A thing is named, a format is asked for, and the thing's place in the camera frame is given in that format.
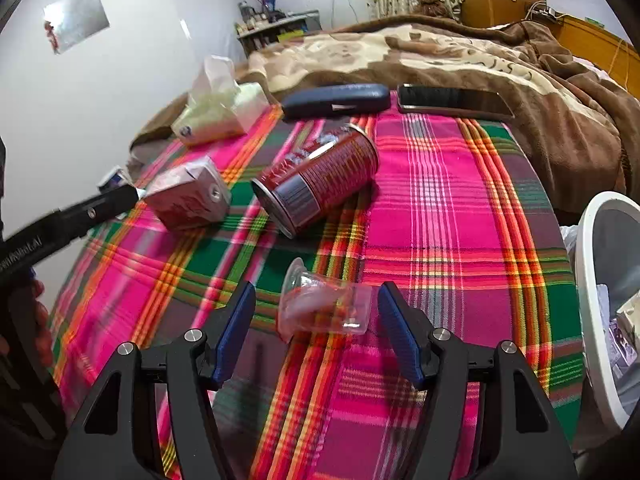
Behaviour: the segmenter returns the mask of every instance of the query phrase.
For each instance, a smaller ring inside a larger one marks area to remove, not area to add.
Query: clear plastic cup
[[[373,288],[335,280],[292,261],[282,283],[276,328],[289,342],[296,330],[336,334],[364,334],[369,325]]]

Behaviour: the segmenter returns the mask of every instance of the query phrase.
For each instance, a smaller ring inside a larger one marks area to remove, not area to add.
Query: fleece blanket
[[[554,208],[575,220],[604,190],[640,200],[638,101],[574,62],[538,23],[486,30],[393,16],[271,45],[252,53],[237,76],[278,100],[349,82],[496,91],[516,115],[513,135]]]
[[[140,178],[145,186],[166,168],[210,156],[232,192],[222,224],[170,233],[139,203],[91,232],[51,316],[54,377],[69,416],[119,343],[164,344],[200,326],[244,278],[256,286],[256,313],[213,404],[238,478],[392,478],[425,394],[401,377],[375,305],[363,336],[297,333],[289,345],[276,336],[284,273],[300,256],[334,278],[395,281],[409,305],[467,342],[512,338],[571,439],[582,381],[575,284],[550,203],[508,129],[404,116],[395,103],[354,118],[380,152],[374,183],[289,240],[250,179],[344,122],[279,119],[274,107],[246,136],[195,150],[176,140]],[[468,469],[477,410],[471,384],[456,478]],[[164,468],[179,478],[162,395],[158,412]]]

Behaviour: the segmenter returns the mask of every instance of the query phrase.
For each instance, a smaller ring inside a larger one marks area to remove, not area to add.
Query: blue gripper pad
[[[422,389],[425,375],[420,368],[420,347],[409,329],[398,303],[401,301],[405,308],[409,307],[400,296],[396,286],[391,283],[395,289],[392,290],[388,283],[383,283],[378,290],[378,312],[398,359],[398,367],[402,376],[410,381],[415,388]]]
[[[225,331],[216,346],[216,368],[212,378],[219,386],[231,377],[255,311],[255,288],[249,282],[236,287],[225,309],[231,308]]]

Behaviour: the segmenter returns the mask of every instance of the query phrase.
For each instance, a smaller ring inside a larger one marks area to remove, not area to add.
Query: barcode label
[[[295,174],[273,190],[293,225],[300,227],[320,212],[318,201],[306,184],[305,179]]]

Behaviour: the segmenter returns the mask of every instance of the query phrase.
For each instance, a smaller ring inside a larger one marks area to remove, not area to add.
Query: human hand
[[[40,280],[34,280],[33,282],[33,299],[37,300],[44,292],[44,284]],[[38,333],[36,334],[36,350],[40,357],[40,363],[45,368],[50,367],[53,364],[53,352],[51,350],[52,336],[50,330],[47,328],[47,322],[49,321],[49,313],[46,307],[36,301],[36,324],[38,325]],[[9,353],[9,343],[0,336],[0,354],[6,356]]]

